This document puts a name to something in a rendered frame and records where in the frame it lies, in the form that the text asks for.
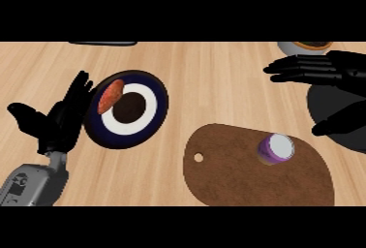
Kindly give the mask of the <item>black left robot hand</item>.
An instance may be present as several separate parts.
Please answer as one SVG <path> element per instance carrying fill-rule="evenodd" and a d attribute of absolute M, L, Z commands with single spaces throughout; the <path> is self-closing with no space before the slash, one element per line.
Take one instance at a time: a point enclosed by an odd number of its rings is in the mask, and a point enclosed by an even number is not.
<path fill-rule="evenodd" d="M 89 74 L 80 71 L 68 88 L 65 98 L 48 114 L 22 103 L 11 103 L 8 111 L 18 121 L 19 129 L 39 140 L 37 153 L 68 153 L 77 143 L 84 115 L 96 94 Z"/>

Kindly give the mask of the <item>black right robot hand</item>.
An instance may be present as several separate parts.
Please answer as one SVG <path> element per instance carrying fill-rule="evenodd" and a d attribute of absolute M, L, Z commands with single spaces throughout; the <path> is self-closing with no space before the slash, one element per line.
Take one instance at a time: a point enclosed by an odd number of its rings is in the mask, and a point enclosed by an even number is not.
<path fill-rule="evenodd" d="M 366 126 L 366 54 L 331 50 L 324 55 L 297 54 L 263 69 L 273 82 L 328 85 L 365 98 L 344 107 L 312 128 L 315 136 L 349 134 Z"/>

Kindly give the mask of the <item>dark grey pan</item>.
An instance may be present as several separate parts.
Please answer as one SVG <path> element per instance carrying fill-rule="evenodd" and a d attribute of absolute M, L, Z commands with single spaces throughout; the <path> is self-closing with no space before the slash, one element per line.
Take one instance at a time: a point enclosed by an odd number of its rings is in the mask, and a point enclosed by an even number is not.
<path fill-rule="evenodd" d="M 325 120 L 349 105 L 365 100 L 329 85 L 312 85 L 307 91 L 307 109 L 315 123 Z M 366 126 L 349 134 L 331 134 L 329 139 L 347 149 L 366 154 Z"/>

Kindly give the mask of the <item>purple can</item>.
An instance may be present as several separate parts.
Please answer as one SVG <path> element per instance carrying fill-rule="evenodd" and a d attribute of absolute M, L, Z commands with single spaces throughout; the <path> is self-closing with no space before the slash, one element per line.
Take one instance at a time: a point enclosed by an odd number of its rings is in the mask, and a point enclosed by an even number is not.
<path fill-rule="evenodd" d="M 295 144 L 284 134 L 269 135 L 257 146 L 260 161 L 272 166 L 291 160 L 295 155 Z"/>

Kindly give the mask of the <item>brown oval cutting board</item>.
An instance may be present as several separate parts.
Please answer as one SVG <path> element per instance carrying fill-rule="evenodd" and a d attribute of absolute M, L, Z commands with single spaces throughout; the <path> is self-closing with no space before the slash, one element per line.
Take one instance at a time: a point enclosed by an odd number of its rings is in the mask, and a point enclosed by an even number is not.
<path fill-rule="evenodd" d="M 278 165 L 257 157 L 267 132 L 207 124 L 188 140 L 183 175 L 189 190 L 207 205 L 329 206 L 334 181 L 325 160 L 301 139 L 295 155 Z"/>

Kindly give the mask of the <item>white cup with brown rim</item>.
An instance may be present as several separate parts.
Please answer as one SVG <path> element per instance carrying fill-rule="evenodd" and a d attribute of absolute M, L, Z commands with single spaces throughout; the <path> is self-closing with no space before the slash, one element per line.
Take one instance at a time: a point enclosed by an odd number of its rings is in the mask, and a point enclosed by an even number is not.
<path fill-rule="evenodd" d="M 291 56 L 297 54 L 322 55 L 329 49 L 332 42 L 279 42 L 278 47 Z"/>

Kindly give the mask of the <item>navy and white plate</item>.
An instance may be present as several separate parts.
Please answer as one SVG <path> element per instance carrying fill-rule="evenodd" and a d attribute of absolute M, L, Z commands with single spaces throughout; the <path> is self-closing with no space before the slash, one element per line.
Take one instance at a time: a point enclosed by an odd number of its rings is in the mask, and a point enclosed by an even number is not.
<path fill-rule="evenodd" d="M 115 79 L 124 81 L 123 95 L 111 109 L 99 114 L 99 100 Z M 89 138 L 108 149 L 139 145 L 158 131 L 167 110 L 169 94 L 160 78 L 139 70 L 115 73 L 98 85 L 84 117 Z"/>

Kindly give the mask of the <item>dark flat appliance edge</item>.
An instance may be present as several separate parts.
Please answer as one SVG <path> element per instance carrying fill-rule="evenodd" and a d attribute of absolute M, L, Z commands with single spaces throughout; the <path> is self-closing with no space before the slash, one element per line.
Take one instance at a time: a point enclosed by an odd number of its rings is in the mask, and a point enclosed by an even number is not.
<path fill-rule="evenodd" d="M 138 42 L 70 42 L 76 45 L 89 45 L 89 46 L 110 46 L 110 47 L 132 47 L 138 45 Z"/>

